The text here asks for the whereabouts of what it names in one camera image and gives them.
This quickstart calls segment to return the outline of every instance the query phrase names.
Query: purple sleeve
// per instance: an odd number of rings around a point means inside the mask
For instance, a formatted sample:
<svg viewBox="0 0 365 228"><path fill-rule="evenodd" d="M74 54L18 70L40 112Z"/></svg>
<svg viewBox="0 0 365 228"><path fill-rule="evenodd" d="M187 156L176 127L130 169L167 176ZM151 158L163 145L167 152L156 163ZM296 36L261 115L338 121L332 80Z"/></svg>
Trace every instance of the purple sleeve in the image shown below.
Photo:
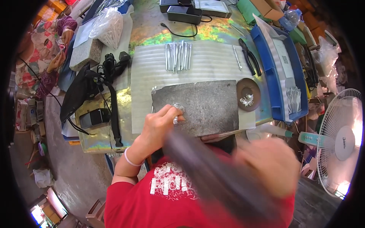
<svg viewBox="0 0 365 228"><path fill-rule="evenodd" d="M56 84L57 74L57 71L52 71L50 74L47 73L46 70L43 72L41 82L37 89L37 93L35 94L37 97L43 98L51 92L54 85Z"/></svg>
<svg viewBox="0 0 365 228"><path fill-rule="evenodd" d="M75 31L75 29L77 27L77 22L74 19L72 19L72 17L70 17L70 16L66 16L64 18L57 20L56 31L57 31L58 35L62 36L62 32L66 27L69 27L70 29Z"/></svg>

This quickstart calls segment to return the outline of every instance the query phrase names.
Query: white bracelet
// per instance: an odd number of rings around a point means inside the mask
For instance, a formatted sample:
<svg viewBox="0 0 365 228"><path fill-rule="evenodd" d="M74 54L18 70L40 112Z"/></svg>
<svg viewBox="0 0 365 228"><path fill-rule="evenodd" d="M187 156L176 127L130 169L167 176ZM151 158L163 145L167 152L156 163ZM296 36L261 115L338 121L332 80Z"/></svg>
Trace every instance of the white bracelet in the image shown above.
<svg viewBox="0 0 365 228"><path fill-rule="evenodd" d="M132 163L128 158L127 158L127 150L129 149L129 147L124 151L124 157L126 158L126 160L127 160L127 162L129 163L129 164L131 164L131 165L133 165L133 166L141 166L141 165L143 165L143 163L144 162L142 162L141 164L139 164L139 165L136 165L136 164L134 164L134 163Z"/></svg>

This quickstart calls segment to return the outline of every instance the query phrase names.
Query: black-handled pliers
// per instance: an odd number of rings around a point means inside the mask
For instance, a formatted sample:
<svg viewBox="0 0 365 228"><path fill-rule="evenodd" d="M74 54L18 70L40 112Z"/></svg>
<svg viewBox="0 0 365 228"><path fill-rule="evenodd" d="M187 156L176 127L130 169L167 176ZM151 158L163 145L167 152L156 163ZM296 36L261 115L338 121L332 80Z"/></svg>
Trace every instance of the black-handled pliers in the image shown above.
<svg viewBox="0 0 365 228"><path fill-rule="evenodd" d="M252 67L252 65L250 63L249 57L251 58L253 64L255 65L257 75L258 76L261 76L260 67L258 66L258 62L257 62L256 57L253 55L252 52L250 52L250 50L248 49L247 45L245 44L245 42L241 38L238 39L238 43L242 47L243 55L245 56L246 63L248 65L248 67L249 67L252 75L255 75L256 73L255 73L255 70L253 69L253 67Z"/></svg>

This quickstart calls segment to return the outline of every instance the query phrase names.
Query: electric fan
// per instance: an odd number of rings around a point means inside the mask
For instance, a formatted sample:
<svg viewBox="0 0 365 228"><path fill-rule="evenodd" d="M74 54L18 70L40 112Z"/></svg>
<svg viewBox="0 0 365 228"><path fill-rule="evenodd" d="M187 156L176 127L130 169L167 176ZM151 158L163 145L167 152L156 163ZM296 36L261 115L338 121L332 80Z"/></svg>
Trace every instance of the electric fan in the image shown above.
<svg viewBox="0 0 365 228"><path fill-rule="evenodd" d="M344 198L355 171L362 140L361 93L345 89L328 105L319 135L299 134L300 142L317 147L318 176L325 191Z"/></svg>

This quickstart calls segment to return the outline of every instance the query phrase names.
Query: hand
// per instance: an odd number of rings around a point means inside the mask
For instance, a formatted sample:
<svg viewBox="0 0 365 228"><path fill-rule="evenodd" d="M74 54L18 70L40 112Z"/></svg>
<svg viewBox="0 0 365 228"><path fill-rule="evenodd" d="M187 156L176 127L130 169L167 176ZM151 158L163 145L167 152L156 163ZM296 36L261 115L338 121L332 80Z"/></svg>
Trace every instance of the hand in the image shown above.
<svg viewBox="0 0 365 228"><path fill-rule="evenodd" d="M135 143L144 145L144 157L148 157L156 150L160 149L165 140L165 135L173 129L173 120L177 116L178 121L185 121L183 112L173 107L165 105L160 111L147 114L142 133L137 137Z"/></svg>
<svg viewBox="0 0 365 228"><path fill-rule="evenodd" d="M59 68L60 66L62 66L65 60L66 60L66 54L63 51L60 51L48 65L47 71L51 72Z"/></svg>
<svg viewBox="0 0 365 228"><path fill-rule="evenodd" d="M300 163L294 151L279 138L237 141L234 161L249 165L257 172L267 190L283 198L296 190Z"/></svg>
<svg viewBox="0 0 365 228"><path fill-rule="evenodd" d="M72 40L73 37L73 31L69 28L65 28L62 31L62 41L64 42L65 47L67 47Z"/></svg>

